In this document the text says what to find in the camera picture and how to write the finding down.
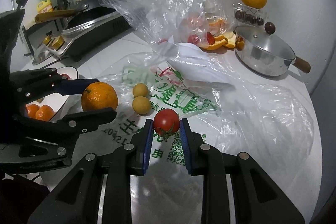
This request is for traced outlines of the clear box of dark fruit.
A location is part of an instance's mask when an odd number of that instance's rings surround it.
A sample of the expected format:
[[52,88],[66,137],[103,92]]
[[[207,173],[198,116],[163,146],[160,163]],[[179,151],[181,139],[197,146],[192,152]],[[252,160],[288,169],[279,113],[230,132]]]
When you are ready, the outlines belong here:
[[233,4],[233,16],[237,24],[254,27],[264,26],[268,18],[265,9],[256,9],[239,2]]

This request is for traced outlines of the orange peel pile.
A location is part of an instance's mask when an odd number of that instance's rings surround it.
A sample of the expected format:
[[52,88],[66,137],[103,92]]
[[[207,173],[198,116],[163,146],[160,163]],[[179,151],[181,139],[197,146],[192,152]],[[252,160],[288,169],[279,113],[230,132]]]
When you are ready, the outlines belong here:
[[214,51],[221,47],[229,50],[242,49],[244,41],[230,30],[231,25],[224,18],[207,20],[209,29],[197,46],[203,50]]

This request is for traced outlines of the black metal rack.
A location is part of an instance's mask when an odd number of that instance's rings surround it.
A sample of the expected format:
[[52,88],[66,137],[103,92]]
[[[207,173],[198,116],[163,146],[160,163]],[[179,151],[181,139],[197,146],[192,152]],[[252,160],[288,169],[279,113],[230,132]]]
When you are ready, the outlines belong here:
[[23,56],[33,57],[33,52],[36,51],[45,37],[62,30],[63,27],[64,24],[60,19],[44,23],[35,23],[35,20],[32,19],[32,21],[23,24],[19,34],[19,38],[25,46]]

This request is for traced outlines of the red cherry tomato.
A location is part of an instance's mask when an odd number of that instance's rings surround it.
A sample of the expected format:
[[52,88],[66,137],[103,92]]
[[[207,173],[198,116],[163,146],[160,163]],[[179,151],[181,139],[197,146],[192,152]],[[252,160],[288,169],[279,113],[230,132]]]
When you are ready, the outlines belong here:
[[154,131],[160,136],[170,136],[178,132],[179,115],[172,109],[159,111],[153,121]]
[[65,77],[65,78],[68,79],[68,80],[71,79],[71,78],[69,77],[69,75],[67,75],[67,74],[65,74],[65,73],[61,74],[61,76],[62,76],[62,77]]

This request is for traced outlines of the yellow small fruit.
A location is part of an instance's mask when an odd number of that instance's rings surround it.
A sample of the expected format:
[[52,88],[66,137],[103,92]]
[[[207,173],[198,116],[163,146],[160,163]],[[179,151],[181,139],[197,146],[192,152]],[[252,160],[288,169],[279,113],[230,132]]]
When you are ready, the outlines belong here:
[[151,109],[150,100],[144,96],[135,97],[132,102],[132,108],[137,114],[145,115]]
[[147,97],[149,93],[148,87],[143,83],[138,83],[133,88],[133,96],[136,97]]

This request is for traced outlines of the grey refrigerator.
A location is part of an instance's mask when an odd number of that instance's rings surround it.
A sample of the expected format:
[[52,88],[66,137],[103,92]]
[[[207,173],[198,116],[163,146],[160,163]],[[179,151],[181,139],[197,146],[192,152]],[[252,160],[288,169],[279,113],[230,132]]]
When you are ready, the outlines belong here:
[[335,188],[335,56],[312,97],[322,145],[322,181],[314,215],[327,203]]

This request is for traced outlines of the yellow detergent bottle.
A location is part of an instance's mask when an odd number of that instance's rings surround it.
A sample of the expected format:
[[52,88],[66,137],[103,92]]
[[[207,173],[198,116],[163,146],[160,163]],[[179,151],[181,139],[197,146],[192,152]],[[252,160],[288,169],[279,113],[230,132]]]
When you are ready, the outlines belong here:
[[51,12],[53,10],[54,8],[53,8],[51,0],[40,0],[40,2],[37,4],[38,14]]

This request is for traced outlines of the clear crumpled plastic bag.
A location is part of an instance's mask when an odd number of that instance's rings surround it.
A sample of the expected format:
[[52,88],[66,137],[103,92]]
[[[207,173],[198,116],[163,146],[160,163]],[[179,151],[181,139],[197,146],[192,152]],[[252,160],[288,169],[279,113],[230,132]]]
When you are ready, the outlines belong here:
[[100,5],[115,9],[152,45],[173,38],[177,43],[197,46],[209,29],[207,20],[224,18],[231,25],[217,0],[99,1]]

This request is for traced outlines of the mandarin orange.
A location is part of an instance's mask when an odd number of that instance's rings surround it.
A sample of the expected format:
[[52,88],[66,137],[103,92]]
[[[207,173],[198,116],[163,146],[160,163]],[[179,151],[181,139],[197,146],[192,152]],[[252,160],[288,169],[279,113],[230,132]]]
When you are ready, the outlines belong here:
[[48,122],[48,121],[51,120],[51,118],[54,116],[54,114],[55,114],[54,110],[50,106],[43,105],[36,112],[35,119],[40,120],[40,121]]
[[40,107],[36,104],[30,104],[26,105],[27,114],[30,118],[35,119],[37,111],[40,109]]
[[110,84],[92,83],[81,95],[81,106],[83,111],[101,110],[108,107],[116,110],[118,106],[117,93]]

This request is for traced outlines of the printed plastic bag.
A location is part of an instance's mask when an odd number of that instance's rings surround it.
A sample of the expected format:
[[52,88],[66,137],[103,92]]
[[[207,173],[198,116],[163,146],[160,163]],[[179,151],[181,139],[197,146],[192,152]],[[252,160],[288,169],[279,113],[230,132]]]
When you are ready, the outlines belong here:
[[[313,146],[314,121],[289,88],[245,80],[226,59],[192,46],[173,45],[157,55],[127,40],[108,46],[78,70],[112,85],[120,103],[116,121],[80,137],[74,162],[88,152],[108,154],[139,132],[145,117],[133,111],[131,90],[142,82],[150,90],[150,118],[164,108],[175,110],[219,151],[249,153],[295,206],[301,208],[307,198],[299,177]],[[187,174],[179,137],[156,136],[148,173],[131,178],[133,222],[199,223],[202,182]]]

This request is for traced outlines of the steel pot lid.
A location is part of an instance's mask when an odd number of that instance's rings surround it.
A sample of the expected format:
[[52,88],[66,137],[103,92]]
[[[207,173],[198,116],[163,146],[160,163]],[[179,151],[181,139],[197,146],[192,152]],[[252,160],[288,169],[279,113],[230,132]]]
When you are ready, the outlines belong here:
[[33,65],[38,65],[53,56],[49,47],[41,43],[34,52]]

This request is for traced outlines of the small steel saucepan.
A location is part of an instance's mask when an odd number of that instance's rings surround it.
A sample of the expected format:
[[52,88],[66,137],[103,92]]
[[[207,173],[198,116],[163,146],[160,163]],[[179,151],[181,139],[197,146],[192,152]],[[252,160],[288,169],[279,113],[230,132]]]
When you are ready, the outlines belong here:
[[310,64],[299,58],[294,50],[278,37],[272,22],[263,28],[241,25],[235,27],[236,54],[252,71],[267,77],[284,75],[291,65],[308,74]]

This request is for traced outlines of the black wok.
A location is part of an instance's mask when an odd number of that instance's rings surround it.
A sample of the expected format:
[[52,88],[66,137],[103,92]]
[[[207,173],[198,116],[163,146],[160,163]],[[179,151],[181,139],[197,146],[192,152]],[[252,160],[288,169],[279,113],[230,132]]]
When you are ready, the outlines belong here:
[[71,21],[69,22],[70,26],[68,28],[71,28],[115,11],[113,8],[100,5],[99,0],[82,0],[76,4],[73,9],[56,10],[38,14],[35,17],[35,23],[41,24],[56,19],[70,18]]

